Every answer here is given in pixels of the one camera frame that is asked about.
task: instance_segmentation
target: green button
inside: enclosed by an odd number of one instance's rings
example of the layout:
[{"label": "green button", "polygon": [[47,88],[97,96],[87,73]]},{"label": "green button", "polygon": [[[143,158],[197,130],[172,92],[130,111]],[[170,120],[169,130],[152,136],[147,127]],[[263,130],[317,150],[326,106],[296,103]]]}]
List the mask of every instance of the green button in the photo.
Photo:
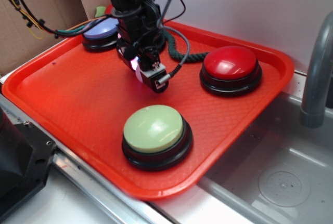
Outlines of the green button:
[{"label": "green button", "polygon": [[169,106],[148,106],[135,112],[125,123],[127,144],[141,153],[155,153],[174,145],[183,132],[181,115]]}]

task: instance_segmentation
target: gray faucet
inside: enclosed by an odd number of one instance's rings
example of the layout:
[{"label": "gray faucet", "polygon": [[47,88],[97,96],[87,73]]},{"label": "gray faucet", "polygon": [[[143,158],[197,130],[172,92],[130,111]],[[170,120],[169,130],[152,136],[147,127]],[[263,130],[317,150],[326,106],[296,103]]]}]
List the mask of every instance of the gray faucet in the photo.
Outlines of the gray faucet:
[{"label": "gray faucet", "polygon": [[308,128],[323,124],[325,106],[332,108],[333,11],[326,17],[317,37],[305,82],[300,123]]}]

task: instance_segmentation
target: sink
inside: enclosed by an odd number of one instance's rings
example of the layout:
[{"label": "sink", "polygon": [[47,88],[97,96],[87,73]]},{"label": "sink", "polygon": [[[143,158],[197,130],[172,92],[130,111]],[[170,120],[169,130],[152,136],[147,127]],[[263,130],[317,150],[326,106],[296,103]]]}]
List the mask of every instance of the sink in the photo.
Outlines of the sink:
[{"label": "sink", "polygon": [[333,113],[309,129],[281,93],[198,185],[254,223],[332,223]]}]

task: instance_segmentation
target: white wall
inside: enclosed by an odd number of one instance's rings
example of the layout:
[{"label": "white wall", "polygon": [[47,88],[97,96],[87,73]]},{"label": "white wall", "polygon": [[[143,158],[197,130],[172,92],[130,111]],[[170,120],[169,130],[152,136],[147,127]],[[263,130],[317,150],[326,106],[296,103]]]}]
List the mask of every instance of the white wall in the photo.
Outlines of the white wall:
[{"label": "white wall", "polygon": [[[167,0],[156,0],[164,8]],[[317,34],[333,0],[184,0],[177,21],[271,47],[288,54],[306,72]],[[181,11],[173,0],[167,17]]]}]

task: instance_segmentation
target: orange tray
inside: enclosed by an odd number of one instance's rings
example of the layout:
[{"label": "orange tray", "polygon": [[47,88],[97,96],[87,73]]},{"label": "orange tray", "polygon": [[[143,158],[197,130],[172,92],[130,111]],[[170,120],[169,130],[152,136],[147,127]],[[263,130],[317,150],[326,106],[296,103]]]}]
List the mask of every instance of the orange tray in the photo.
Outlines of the orange tray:
[{"label": "orange tray", "polygon": [[[285,54],[179,23],[169,26],[191,42],[191,53],[226,45],[254,51],[263,70],[260,86],[233,98],[209,94],[200,86],[202,63],[185,64],[168,89],[155,94],[140,83],[115,50],[85,51],[81,37],[67,39],[14,72],[3,94],[65,146],[121,190],[142,200],[176,195],[197,183],[293,76]],[[177,48],[186,51],[176,36]],[[168,71],[177,61],[161,53]],[[122,131],[135,111],[153,104],[178,110],[190,124],[194,146],[180,164],[161,172],[132,167],[122,149]]]}]

